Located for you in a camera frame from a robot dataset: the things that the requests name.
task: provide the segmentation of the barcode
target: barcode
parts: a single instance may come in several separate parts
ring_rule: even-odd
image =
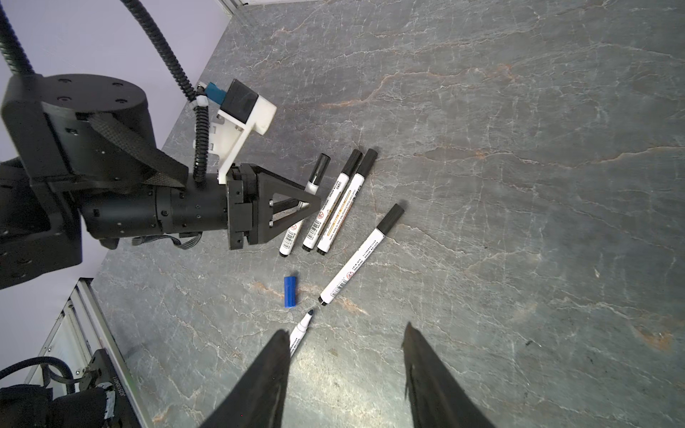
[[[320,225],[320,223],[318,221],[314,222],[314,224],[312,225],[312,228],[309,229],[309,233],[307,234],[307,239],[314,239],[314,235],[316,234],[316,231],[319,230],[319,225]]]
[[[295,234],[292,234],[290,231],[286,234],[286,239],[283,240],[283,246],[286,248],[290,248],[292,245],[292,239],[295,237]]]

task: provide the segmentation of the white marker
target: white marker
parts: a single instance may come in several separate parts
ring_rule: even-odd
[[[340,272],[328,283],[328,286],[323,289],[321,296],[319,296],[319,303],[326,306],[331,303],[338,293],[345,287],[347,282],[352,278],[357,270],[369,258],[373,250],[386,237],[390,229],[395,226],[397,220],[404,214],[401,206],[395,204],[390,211],[383,217],[378,226],[371,232],[371,235],[364,241],[361,247],[352,256],[350,260],[342,267]]]
[[[307,327],[309,326],[309,322],[312,320],[312,315],[314,315],[314,310],[310,310],[307,312],[307,314],[302,318],[302,321],[299,322],[297,326],[295,326],[295,329],[293,329],[292,333],[290,333],[290,356],[295,353],[295,349],[297,349],[297,345],[302,341],[302,338],[304,337],[304,333],[307,332]]]
[[[354,199],[357,197],[357,193],[359,192],[359,189],[362,187],[362,184],[364,184],[366,176],[369,175],[369,171],[371,171],[371,167],[373,166],[373,163],[376,160],[376,156],[378,156],[376,150],[369,149],[369,151],[366,152],[364,159],[362,159],[362,163],[359,165],[357,173],[352,178],[352,181],[350,181],[349,186],[347,186],[347,190],[345,191],[345,194],[340,199],[338,207],[334,212],[335,214],[333,214],[333,216],[331,217],[331,222],[328,223],[326,231],[323,232],[323,237],[319,241],[319,245],[316,246],[317,253],[321,255],[326,255],[328,250],[331,249],[331,244],[338,235],[340,227],[343,225],[345,218],[347,217],[350,211],[350,208],[352,208],[352,203],[354,202]]]
[[[361,159],[362,152],[354,149],[347,160],[347,163],[342,168],[342,171],[338,176],[338,180],[336,180],[331,192],[328,194],[328,198],[326,198],[323,208],[321,208],[319,215],[316,216],[314,223],[312,223],[312,228],[309,229],[307,238],[305,238],[304,243],[302,244],[302,249],[304,251],[311,251],[316,246],[316,241],[319,239],[319,236],[323,231],[323,226],[326,224],[326,221],[328,221],[328,216],[331,215],[331,211],[338,203],[340,196],[343,194],[345,186],[347,186],[350,175],[354,174],[354,171],[357,169],[357,165]]]
[[[312,171],[312,174],[309,176],[307,186],[305,186],[304,188],[305,192],[310,194],[316,194],[316,191],[319,189],[319,184],[323,179],[323,175],[326,172],[326,168],[328,168],[328,162],[331,162],[331,158],[329,158],[324,153],[319,155],[319,160],[316,161],[316,165],[314,165],[314,170]],[[307,205],[309,205],[309,203],[300,201],[300,203],[297,204],[297,209],[300,210],[301,208],[304,208]],[[303,221],[304,220],[300,220],[288,228],[286,235],[283,237],[283,243],[281,244],[281,248],[278,250],[278,253],[282,257],[288,257],[288,255],[292,251],[292,247],[295,245],[295,240],[297,239],[299,230],[302,228]]]

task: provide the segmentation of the black strap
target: black strap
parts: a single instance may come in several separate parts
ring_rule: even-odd
[[[136,236],[131,241],[131,245],[136,246],[136,245],[145,244],[147,242],[152,242],[152,241],[156,241],[159,239],[165,239],[165,238],[171,239],[171,242],[173,242],[175,247],[180,248],[181,250],[188,250],[188,249],[193,248],[198,242],[200,242],[200,239],[202,239],[202,232],[198,232],[197,236],[195,236],[193,239],[187,240],[185,242],[181,242],[180,239],[174,238],[171,235]]]
[[[187,166],[156,147],[150,147],[141,136],[116,120],[111,113],[92,114],[88,117],[88,123],[107,141],[155,171],[155,175],[146,180],[145,184],[186,187]]]

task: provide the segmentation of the marker cap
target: marker cap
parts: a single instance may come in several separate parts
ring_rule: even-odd
[[[326,173],[326,168],[328,168],[328,162],[331,162],[331,158],[328,155],[325,153],[319,155],[319,159],[316,161],[316,166],[314,167],[312,174],[309,176],[309,182],[311,184],[318,186],[321,183],[323,175]]]
[[[366,178],[366,176],[369,175],[369,172],[371,171],[373,163],[376,161],[376,156],[378,156],[378,152],[376,150],[367,150],[366,155],[364,155],[364,159],[362,159],[362,163],[359,164],[357,174],[361,175],[363,178]]]
[[[352,154],[349,156],[347,163],[342,168],[341,173],[350,177],[354,173],[354,170],[357,169],[357,165],[359,165],[360,160],[362,160],[362,152],[360,152],[357,149],[354,149],[352,151]]]
[[[295,298],[295,287],[297,285],[297,277],[285,277],[285,307],[295,307],[297,302]]]
[[[383,217],[383,220],[378,223],[376,229],[378,229],[382,234],[387,235],[390,229],[395,226],[395,223],[397,223],[399,218],[402,217],[402,214],[404,214],[404,209],[401,206],[394,204],[385,217]]]

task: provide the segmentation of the white wall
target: white wall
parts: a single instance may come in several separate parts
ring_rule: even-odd
[[[214,0],[142,0],[166,36],[191,83],[196,83],[228,16]],[[138,23],[119,0],[2,0],[34,70],[43,75],[91,73],[140,86],[161,147],[185,97]],[[10,72],[0,60],[0,88]],[[0,160],[16,156],[0,129]],[[18,286],[0,290],[0,370],[34,357],[80,277],[93,277],[106,250],[84,228],[84,261]],[[0,381],[23,382],[26,371]]]

